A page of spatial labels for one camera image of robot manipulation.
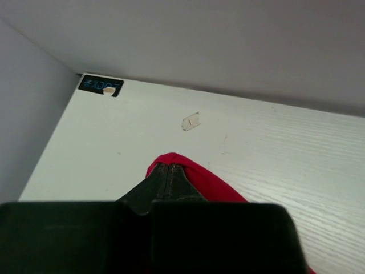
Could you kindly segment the red t shirt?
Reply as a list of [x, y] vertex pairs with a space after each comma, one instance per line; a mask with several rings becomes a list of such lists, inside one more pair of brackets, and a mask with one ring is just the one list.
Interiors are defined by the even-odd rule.
[[152, 163], [181, 166], [201, 202], [153, 205], [152, 273], [311, 273], [294, 222], [273, 203], [250, 203], [228, 183], [176, 154]]

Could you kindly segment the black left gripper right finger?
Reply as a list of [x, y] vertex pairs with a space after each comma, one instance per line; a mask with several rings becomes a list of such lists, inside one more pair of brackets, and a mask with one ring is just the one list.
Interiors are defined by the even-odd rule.
[[164, 200], [191, 202], [206, 201], [206, 198], [188, 180], [181, 165], [170, 164], [165, 179]]

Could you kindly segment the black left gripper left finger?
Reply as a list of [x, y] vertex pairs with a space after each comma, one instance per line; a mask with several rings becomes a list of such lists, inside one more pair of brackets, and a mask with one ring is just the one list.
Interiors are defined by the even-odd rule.
[[123, 202], [138, 215], [146, 215], [151, 210], [153, 201], [163, 198], [170, 173], [170, 165], [157, 163], [144, 180], [117, 201]]

